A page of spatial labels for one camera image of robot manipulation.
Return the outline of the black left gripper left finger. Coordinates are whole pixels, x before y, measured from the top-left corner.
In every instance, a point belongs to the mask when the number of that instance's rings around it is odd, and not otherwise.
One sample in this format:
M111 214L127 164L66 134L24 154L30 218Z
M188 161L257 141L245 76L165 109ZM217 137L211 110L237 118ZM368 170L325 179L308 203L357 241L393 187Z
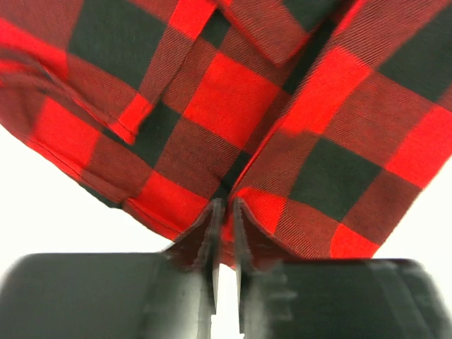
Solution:
M225 207L155 253L31 254L1 287L1 337L209 338Z

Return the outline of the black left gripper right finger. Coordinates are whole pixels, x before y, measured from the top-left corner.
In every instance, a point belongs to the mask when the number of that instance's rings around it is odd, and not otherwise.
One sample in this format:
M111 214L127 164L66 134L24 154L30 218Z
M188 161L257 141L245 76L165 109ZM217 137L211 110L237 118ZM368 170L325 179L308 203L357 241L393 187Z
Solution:
M450 338L428 273L400 258L303 259L234 202L239 329L246 338Z

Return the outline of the red black plaid shirt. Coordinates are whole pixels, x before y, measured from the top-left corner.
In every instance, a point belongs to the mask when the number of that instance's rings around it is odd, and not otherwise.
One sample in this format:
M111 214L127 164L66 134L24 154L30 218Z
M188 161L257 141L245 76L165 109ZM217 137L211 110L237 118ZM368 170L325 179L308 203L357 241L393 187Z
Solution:
M451 2L2 1L1 124L163 237L369 258L451 156Z

